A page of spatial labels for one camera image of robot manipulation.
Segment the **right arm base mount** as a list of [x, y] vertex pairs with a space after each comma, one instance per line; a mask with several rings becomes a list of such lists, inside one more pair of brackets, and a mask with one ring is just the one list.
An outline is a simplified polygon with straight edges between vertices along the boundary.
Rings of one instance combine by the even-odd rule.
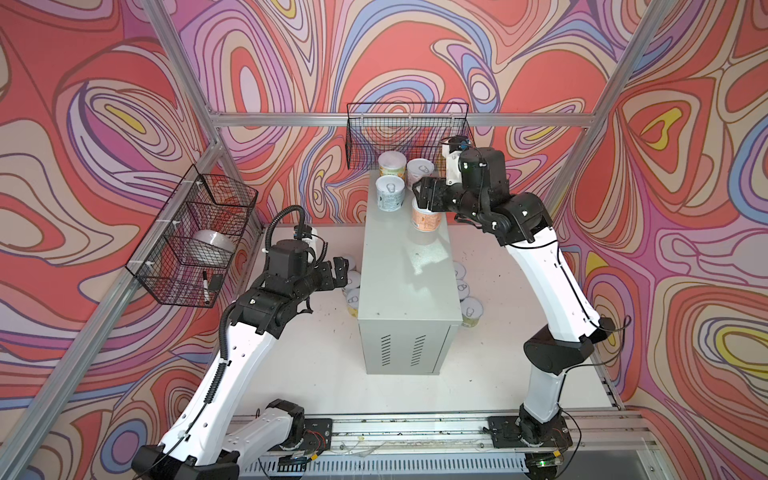
[[490, 416], [485, 427], [494, 448], [567, 450], [573, 446], [570, 430], [561, 416], [546, 423], [533, 417]]

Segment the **pink labelled can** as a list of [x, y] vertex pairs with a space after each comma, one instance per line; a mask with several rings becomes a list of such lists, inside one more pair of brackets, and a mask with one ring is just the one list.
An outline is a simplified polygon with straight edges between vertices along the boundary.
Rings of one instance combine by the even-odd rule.
[[415, 158], [406, 165], [406, 184], [412, 187], [423, 177], [431, 176], [435, 171], [435, 165], [432, 161], [424, 158]]

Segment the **peach labelled can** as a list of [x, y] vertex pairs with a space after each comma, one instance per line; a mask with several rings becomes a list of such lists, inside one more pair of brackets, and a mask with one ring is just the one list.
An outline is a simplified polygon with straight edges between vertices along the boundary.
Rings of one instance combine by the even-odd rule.
[[439, 229], [444, 219], [443, 213], [432, 212], [419, 207], [417, 200], [411, 202], [411, 221], [414, 228], [420, 232], [435, 232]]

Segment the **orange green labelled can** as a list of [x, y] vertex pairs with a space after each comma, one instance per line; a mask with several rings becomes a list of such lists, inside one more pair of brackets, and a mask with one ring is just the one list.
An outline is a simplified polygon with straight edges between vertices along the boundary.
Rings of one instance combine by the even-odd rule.
[[379, 174], [381, 176], [397, 176], [405, 179], [407, 158], [398, 151], [384, 151], [378, 159]]

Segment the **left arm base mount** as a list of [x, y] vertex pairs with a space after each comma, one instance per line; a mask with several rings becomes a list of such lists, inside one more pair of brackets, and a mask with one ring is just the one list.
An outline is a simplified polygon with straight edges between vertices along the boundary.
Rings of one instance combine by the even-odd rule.
[[320, 454], [332, 446], [333, 420], [308, 418], [304, 421], [301, 442], [297, 448], [306, 454]]

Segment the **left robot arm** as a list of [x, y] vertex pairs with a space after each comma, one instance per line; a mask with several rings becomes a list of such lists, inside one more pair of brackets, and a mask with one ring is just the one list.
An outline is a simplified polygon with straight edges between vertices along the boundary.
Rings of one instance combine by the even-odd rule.
[[312, 460], [327, 446], [305, 426], [303, 407], [276, 399], [233, 433], [227, 431], [259, 365], [289, 322], [312, 313], [317, 292], [348, 283], [348, 261], [329, 259], [327, 242], [299, 205], [281, 210], [264, 233], [265, 261], [251, 286], [223, 310], [219, 350], [180, 417], [155, 445], [140, 447], [131, 464], [137, 479], [236, 479], [273, 450]]

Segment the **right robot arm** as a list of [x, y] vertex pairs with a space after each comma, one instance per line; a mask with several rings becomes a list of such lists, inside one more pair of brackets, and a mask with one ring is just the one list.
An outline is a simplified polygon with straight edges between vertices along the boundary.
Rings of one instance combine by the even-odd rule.
[[561, 422], [567, 373], [582, 366], [617, 327], [579, 287], [542, 200], [511, 192], [501, 151], [446, 143], [442, 155], [445, 177], [425, 177], [414, 186], [418, 207], [450, 212], [456, 221], [492, 235], [516, 261], [543, 309], [546, 325], [523, 346], [531, 372], [512, 426], [519, 442], [541, 446]]

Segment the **blue white labelled can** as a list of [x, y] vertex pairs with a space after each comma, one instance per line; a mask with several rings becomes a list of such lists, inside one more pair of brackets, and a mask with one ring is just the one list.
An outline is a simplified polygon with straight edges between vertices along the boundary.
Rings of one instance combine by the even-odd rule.
[[399, 210], [405, 198], [405, 181], [396, 175], [383, 175], [375, 181], [376, 203], [383, 212]]

